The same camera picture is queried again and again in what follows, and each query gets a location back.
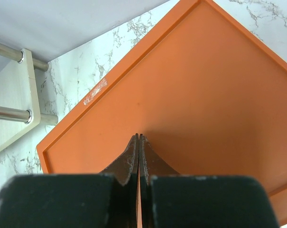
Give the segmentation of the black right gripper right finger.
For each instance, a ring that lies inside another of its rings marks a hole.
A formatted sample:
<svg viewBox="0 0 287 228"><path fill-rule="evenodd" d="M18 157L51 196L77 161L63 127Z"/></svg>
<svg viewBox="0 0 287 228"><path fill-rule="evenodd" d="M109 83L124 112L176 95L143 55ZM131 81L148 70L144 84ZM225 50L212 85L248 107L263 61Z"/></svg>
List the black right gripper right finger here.
<svg viewBox="0 0 287 228"><path fill-rule="evenodd" d="M169 176L179 173L168 165L156 152L144 135L139 136L139 182L141 195L141 217L144 228L152 228L153 212L150 181L153 175Z"/></svg>

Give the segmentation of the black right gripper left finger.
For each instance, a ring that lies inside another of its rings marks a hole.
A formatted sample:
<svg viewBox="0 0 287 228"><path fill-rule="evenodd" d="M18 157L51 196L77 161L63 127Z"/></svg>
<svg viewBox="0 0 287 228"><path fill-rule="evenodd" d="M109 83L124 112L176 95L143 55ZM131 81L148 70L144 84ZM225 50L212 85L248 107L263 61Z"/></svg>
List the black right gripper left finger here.
<svg viewBox="0 0 287 228"><path fill-rule="evenodd" d="M138 226L139 135L133 135L124 152L101 171L115 178L111 191L108 228Z"/></svg>

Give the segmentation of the orange drawer box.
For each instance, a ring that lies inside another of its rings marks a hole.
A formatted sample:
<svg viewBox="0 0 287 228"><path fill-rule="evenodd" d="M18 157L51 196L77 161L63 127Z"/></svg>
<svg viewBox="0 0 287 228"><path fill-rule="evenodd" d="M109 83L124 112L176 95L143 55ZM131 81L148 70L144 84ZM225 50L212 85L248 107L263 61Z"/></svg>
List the orange drawer box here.
<svg viewBox="0 0 287 228"><path fill-rule="evenodd" d="M141 133L182 174L256 178L287 224L287 63L212 0L182 0L37 145L96 173Z"/></svg>

